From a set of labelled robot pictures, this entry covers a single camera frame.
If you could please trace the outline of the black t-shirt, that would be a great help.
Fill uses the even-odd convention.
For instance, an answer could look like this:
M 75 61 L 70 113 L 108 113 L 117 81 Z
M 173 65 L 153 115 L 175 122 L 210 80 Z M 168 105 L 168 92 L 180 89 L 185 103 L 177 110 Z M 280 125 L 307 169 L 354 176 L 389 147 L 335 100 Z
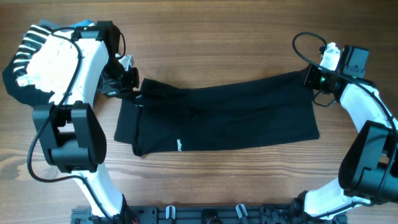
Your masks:
M 314 140 L 312 100 L 300 72 L 196 89 L 145 79 L 137 96 L 122 101 L 114 140 L 136 156 Z

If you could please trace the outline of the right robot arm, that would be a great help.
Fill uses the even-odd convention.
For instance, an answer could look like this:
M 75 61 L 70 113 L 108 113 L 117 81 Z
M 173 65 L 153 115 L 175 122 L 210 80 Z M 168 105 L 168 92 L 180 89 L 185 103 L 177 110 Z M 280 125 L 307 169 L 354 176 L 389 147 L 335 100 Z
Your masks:
M 338 176 L 323 187 L 302 192 L 285 212 L 295 223 L 337 222 L 352 208 L 397 203 L 397 120 L 364 79 L 367 49 L 331 42 L 320 47 L 322 60 L 310 62 L 304 85 L 333 94 L 350 115 L 358 135 Z

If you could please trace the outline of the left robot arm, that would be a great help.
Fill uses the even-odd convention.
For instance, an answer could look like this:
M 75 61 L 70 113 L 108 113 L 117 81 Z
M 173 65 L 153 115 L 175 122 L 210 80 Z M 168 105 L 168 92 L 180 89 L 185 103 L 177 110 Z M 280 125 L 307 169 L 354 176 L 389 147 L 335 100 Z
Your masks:
M 131 63 L 118 52 L 124 36 L 111 21 L 52 29 L 34 56 L 53 96 L 36 106 L 32 118 L 45 160 L 73 179 L 90 207 L 73 212 L 72 223 L 137 223 L 105 166 L 106 136 L 93 111 L 95 95 L 122 98 L 139 85 Z

